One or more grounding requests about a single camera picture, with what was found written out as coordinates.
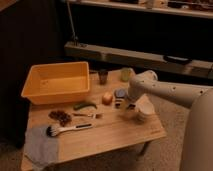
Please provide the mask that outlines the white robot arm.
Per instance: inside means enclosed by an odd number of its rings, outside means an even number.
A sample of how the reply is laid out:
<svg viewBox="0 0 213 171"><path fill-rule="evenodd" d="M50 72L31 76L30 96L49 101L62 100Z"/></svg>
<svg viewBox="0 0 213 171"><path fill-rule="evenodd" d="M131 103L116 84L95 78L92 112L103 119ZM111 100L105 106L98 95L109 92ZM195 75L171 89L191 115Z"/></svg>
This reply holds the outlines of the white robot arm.
<svg viewBox="0 0 213 171"><path fill-rule="evenodd" d="M143 94L188 111L179 171L213 171L213 86L160 81L147 70L130 78L127 100L135 103Z"/></svg>

